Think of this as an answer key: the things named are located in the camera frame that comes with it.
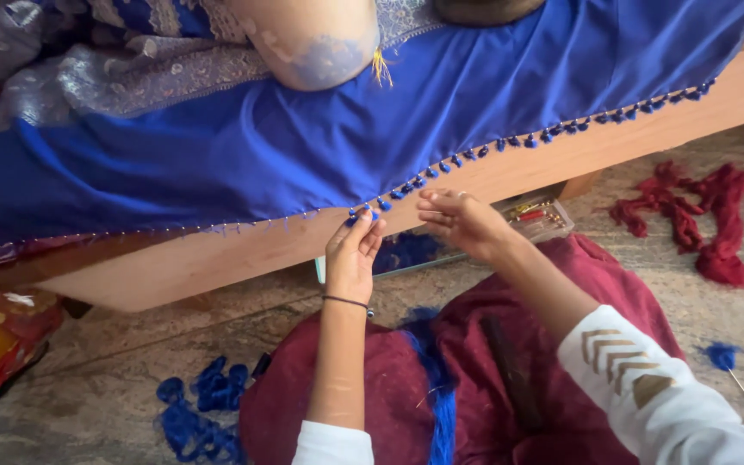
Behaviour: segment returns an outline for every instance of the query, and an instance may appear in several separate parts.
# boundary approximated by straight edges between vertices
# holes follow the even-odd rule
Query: yellow thread
[[[392,75],[389,73],[387,68],[387,62],[384,58],[384,51],[377,46],[375,53],[372,54],[372,74],[375,75],[375,80],[378,81],[378,85],[384,87],[384,81],[389,82],[389,87],[392,87]]]

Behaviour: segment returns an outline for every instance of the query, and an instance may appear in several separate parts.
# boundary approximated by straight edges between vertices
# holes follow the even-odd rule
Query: wooden bed
[[[744,48],[700,102],[669,105],[622,126],[594,125],[535,151],[515,150],[469,163],[431,187],[462,189],[496,201],[568,180],[565,191],[586,189],[603,168],[663,151],[744,123]],[[419,224],[418,196],[394,203],[388,233]],[[257,223],[241,234],[127,235],[88,247],[67,246],[0,267],[0,289],[33,286],[114,310],[135,312],[322,255],[346,209]]]

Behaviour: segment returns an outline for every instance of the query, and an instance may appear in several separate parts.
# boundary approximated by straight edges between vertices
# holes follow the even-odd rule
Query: stone floor
[[[609,168],[591,194],[564,206],[577,231],[645,280],[697,377],[744,418],[739,388],[727,373],[708,367],[696,349],[711,340],[744,348],[744,291],[703,281],[694,272],[694,256],[676,254],[664,219],[653,218],[650,237],[637,239],[598,211],[633,196],[630,188],[669,158],[690,166],[694,177],[726,161],[744,166],[744,127]],[[700,227],[713,234],[708,218]],[[489,273],[462,260],[380,280],[372,303],[376,319],[395,324],[414,305],[443,305]],[[253,363],[318,308],[318,292],[314,265],[306,263],[214,291],[209,311],[177,303],[138,314],[95,309],[67,321],[46,359],[0,401],[0,464],[176,463],[153,428],[163,408],[154,396],[159,381],[190,378],[220,354]],[[744,385],[744,353],[737,365]]]

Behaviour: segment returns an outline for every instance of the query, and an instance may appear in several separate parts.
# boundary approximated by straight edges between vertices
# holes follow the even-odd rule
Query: tiled floor
[[[727,373],[708,367],[696,349],[714,339],[744,348],[744,291],[697,276],[695,257],[676,254],[664,219],[652,218],[650,237],[637,239],[598,211],[633,196],[630,188],[669,158],[687,164],[694,177],[726,161],[744,166],[744,127],[607,169],[591,194],[565,206],[577,231],[646,281],[697,377],[744,418],[738,387]],[[699,223],[704,234],[713,234],[707,218]],[[380,280],[372,303],[376,321],[392,325],[415,305],[443,305],[489,273],[462,260]],[[318,291],[309,263],[215,291],[209,311],[183,304],[130,315],[95,309],[66,322],[46,359],[0,402],[0,464],[176,463],[153,427],[163,408],[154,396],[159,381],[190,378],[220,354],[255,362],[318,308]],[[744,384],[744,353],[735,373]]]

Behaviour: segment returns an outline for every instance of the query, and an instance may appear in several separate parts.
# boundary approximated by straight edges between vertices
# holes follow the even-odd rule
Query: woman's left hand
[[[354,226],[341,225],[325,245],[326,295],[369,303],[372,262],[384,239],[385,227],[383,218],[372,221],[370,210],[362,212]]]

